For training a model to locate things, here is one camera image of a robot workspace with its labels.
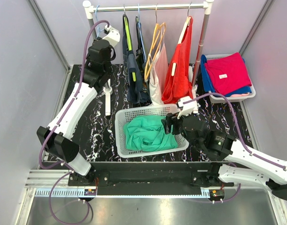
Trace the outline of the green tank top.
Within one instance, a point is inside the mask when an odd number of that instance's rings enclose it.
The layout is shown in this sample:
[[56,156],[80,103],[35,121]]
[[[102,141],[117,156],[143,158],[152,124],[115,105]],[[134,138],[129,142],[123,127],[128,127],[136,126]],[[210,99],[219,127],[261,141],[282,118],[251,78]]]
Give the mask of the green tank top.
[[174,135],[165,132],[162,124],[164,118],[159,115],[141,115],[126,123],[123,126],[126,149],[157,152],[177,148]]

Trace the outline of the blue grey tank top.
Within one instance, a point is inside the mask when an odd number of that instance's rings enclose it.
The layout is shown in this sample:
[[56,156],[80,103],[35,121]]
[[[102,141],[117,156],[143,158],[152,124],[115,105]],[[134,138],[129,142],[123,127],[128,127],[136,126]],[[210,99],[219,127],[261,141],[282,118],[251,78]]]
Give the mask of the blue grey tank top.
[[125,33],[125,25],[122,16],[122,52],[123,52],[123,65],[124,65],[124,75],[127,76],[128,79],[128,92],[127,99],[129,102],[133,104],[138,104],[142,100],[140,88],[140,82],[142,81],[141,74],[135,59],[134,51],[128,50],[126,33]]

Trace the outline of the lime green hanger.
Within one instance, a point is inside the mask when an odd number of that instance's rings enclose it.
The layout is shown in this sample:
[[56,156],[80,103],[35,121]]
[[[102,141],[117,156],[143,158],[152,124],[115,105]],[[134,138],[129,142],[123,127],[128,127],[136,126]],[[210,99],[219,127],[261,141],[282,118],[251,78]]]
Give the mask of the lime green hanger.
[[132,51],[132,40],[131,40],[131,35],[130,35],[130,30],[129,30],[128,17],[126,16],[126,13],[125,13],[125,8],[124,8],[123,20],[124,20],[124,25],[125,25],[127,47],[129,51]]

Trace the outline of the light blue wire hanger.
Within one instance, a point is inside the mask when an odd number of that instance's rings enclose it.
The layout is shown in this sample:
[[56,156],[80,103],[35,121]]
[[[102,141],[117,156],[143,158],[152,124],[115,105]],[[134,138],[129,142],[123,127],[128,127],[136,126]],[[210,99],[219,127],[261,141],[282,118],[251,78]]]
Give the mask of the light blue wire hanger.
[[[100,7],[100,5],[97,5],[97,6],[96,6],[96,10],[95,10],[95,13],[94,13],[95,19],[96,19],[97,22],[99,21],[98,16],[97,16],[97,12],[98,12],[98,8],[99,8],[99,7]],[[99,34],[100,34],[100,33],[104,33],[105,30],[104,30],[104,29],[101,29],[99,25],[97,25],[96,28],[97,28],[96,38],[98,38],[98,37],[99,37]]]

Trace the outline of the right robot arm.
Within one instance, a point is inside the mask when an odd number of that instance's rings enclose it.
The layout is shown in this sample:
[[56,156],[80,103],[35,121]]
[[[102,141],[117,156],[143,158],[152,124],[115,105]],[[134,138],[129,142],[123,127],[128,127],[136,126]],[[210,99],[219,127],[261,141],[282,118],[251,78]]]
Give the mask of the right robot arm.
[[216,166],[206,174],[207,182],[216,186],[224,183],[259,185],[274,196],[287,201],[287,161],[248,147],[243,140],[226,133],[210,130],[194,115],[181,116],[182,136],[212,162],[238,163],[242,169],[232,170],[226,164]]

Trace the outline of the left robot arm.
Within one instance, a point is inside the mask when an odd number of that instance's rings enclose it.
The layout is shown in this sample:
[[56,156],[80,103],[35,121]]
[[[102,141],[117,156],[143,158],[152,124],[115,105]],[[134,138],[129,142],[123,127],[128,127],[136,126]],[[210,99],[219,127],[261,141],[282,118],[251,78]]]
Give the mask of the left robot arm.
[[[47,127],[39,127],[37,130],[37,136],[42,145],[40,151],[46,151],[58,158],[57,164],[66,166],[71,173],[78,174],[78,180],[86,186],[94,182],[94,169],[90,162],[86,161],[81,155],[79,145],[72,142],[71,138],[87,106],[101,90],[106,91],[105,87],[100,86],[98,82],[101,79],[106,79],[108,76],[108,72],[93,74],[93,86],[89,82],[81,81],[76,83],[73,92],[57,116]],[[189,146],[189,142],[181,135],[174,135],[178,146],[167,150],[153,152],[132,151],[125,147],[126,140],[123,133],[123,125],[136,116],[165,116],[168,113],[178,112],[180,112],[180,109],[174,104],[152,105],[118,111],[115,115],[115,139],[118,154],[123,158],[136,158],[185,150]]]

